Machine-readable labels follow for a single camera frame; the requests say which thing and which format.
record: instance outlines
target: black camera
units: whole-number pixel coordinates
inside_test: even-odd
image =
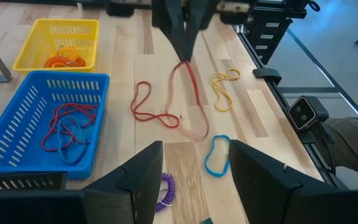
[[[288,109],[292,125],[300,131],[307,130],[316,121],[323,122],[329,117],[328,111],[315,96],[301,96]]]

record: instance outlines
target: yellow basket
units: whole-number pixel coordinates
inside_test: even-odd
[[[12,68],[27,75],[34,70],[93,72],[98,47],[99,21],[87,19],[37,19]],[[74,47],[85,67],[44,68],[59,46]]]

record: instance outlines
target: person's leg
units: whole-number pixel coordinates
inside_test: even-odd
[[[336,165],[358,172],[358,118],[328,119],[324,126],[335,140],[333,151]],[[327,150],[319,148],[329,164]]]

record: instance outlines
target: plastic basket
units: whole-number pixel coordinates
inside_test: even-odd
[[[103,123],[108,85],[109,77],[104,74],[30,72],[0,117],[0,172],[64,171],[71,179],[89,177]],[[69,102],[99,105],[94,125],[84,129],[90,143],[74,164],[64,162],[57,152],[41,148],[41,140],[49,132],[52,111]],[[56,134],[52,137],[47,147],[57,147]],[[65,149],[66,158],[75,157],[81,149],[80,144],[71,145]]]
[[[0,174],[0,190],[59,190],[66,186],[64,172]]]
[[[86,19],[37,19],[12,68],[27,75],[34,70],[92,72],[96,61],[99,21]],[[85,67],[44,68],[59,46],[75,47]]]

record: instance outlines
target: wooden table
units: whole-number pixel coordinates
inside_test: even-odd
[[[152,84],[149,101],[141,111],[161,113],[167,97],[167,80],[178,63],[168,40],[151,27],[151,12],[136,11],[130,19],[108,17],[103,11],[77,11],[76,7],[0,3],[0,56],[10,67],[35,19],[87,18],[100,20],[96,72],[111,77],[108,108],[92,177],[69,181],[69,189],[80,189],[127,161],[155,140],[164,143],[163,171],[175,176],[177,202],[156,214],[155,223],[196,224],[211,217],[215,223],[246,223],[236,188],[228,173],[221,179],[208,175],[203,161],[215,134],[227,134],[285,162],[301,172],[321,179],[290,123],[263,80],[252,74],[255,64],[231,26],[213,18],[208,30],[198,35],[191,66],[200,88],[201,103],[210,122],[210,134],[203,142],[192,142],[157,121],[135,121],[129,105],[134,86],[146,80]],[[216,95],[209,84],[214,72],[236,67],[241,79],[221,84],[234,99],[233,108],[218,112]],[[13,73],[12,81],[0,84],[0,114],[23,77]],[[204,124],[185,69],[175,79],[171,112],[181,116],[181,125],[202,133]],[[221,170],[227,144],[218,142],[210,167]]]

